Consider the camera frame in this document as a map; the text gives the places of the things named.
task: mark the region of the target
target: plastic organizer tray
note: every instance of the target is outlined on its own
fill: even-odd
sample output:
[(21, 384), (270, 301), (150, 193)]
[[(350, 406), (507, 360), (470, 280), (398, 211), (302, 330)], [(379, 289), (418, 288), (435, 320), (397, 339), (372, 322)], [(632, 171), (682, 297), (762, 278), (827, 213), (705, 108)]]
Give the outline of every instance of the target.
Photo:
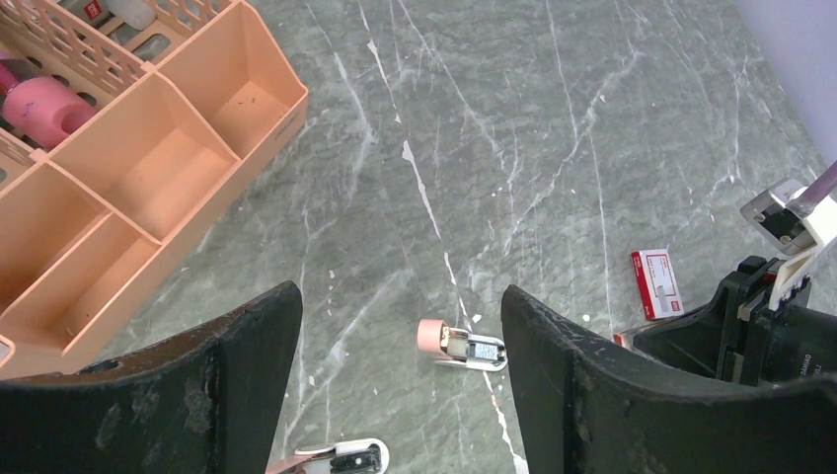
[(157, 21), (124, 46), (119, 20), (0, 1), (0, 40), (98, 110), (49, 151), (0, 129), (0, 378), (92, 361), (305, 123), (252, 6), (146, 1)]

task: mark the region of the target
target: marble countertop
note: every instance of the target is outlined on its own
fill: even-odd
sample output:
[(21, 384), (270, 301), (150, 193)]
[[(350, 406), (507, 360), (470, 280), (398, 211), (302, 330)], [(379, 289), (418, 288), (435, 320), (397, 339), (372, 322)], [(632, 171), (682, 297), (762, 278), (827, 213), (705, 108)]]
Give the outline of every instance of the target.
[(309, 120), (103, 356), (295, 281), (274, 458), (374, 436), (393, 473), (526, 472), (507, 372), (434, 365), (419, 319), (501, 337), (514, 283), (610, 337), (643, 321), (630, 253), (660, 247), (694, 307), (773, 255), (738, 209), (823, 170), (729, 1), (254, 4)]

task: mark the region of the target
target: pink bottle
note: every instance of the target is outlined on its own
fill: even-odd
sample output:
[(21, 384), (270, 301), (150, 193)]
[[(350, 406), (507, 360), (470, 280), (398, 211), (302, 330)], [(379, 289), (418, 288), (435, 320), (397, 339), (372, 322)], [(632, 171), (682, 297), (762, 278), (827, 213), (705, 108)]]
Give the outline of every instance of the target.
[(47, 149), (57, 146), (96, 114), (66, 86), (38, 75), (28, 61), (2, 49), (0, 101), (3, 119)]

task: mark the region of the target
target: red and white box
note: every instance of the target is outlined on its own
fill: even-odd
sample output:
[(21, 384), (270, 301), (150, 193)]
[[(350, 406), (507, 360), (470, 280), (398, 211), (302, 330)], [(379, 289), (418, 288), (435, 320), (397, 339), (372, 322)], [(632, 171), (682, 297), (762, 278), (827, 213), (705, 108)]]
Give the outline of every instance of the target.
[(631, 254), (631, 258), (646, 319), (656, 321), (682, 316), (685, 312), (683, 298), (677, 287), (677, 279), (674, 278), (668, 251), (640, 250)]

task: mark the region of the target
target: white bottle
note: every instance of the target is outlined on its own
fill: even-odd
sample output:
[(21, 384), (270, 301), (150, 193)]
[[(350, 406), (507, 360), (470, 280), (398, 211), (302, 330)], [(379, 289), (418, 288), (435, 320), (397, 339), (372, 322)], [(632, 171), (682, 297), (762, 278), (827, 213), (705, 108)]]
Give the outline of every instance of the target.
[(143, 0), (108, 0), (108, 8), (135, 30), (145, 30), (157, 18), (154, 9)]

